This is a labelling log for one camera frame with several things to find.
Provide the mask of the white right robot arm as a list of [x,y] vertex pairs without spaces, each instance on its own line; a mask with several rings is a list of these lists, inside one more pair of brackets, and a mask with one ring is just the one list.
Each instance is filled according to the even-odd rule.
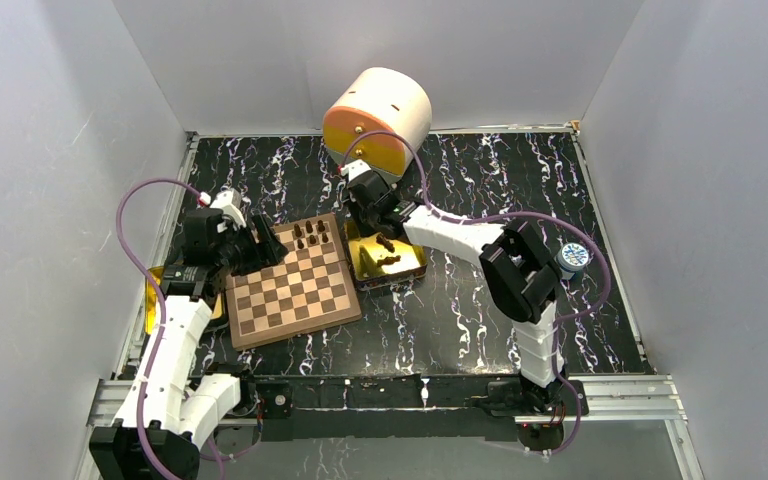
[[480,269],[498,311],[512,322],[525,405],[550,413],[563,399],[554,344],[561,272],[537,229],[523,219],[480,220],[406,200],[361,160],[340,168],[344,204],[366,235],[434,249]]

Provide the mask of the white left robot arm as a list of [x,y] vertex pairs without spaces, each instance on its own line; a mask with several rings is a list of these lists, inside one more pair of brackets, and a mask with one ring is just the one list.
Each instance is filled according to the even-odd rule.
[[158,317],[128,394],[89,451],[104,479],[194,479],[200,451],[228,412],[246,416],[257,387],[238,373],[214,373],[188,389],[199,340],[229,276],[256,273],[288,253],[271,220],[245,220],[234,207],[190,212],[180,259],[164,266],[154,291]]

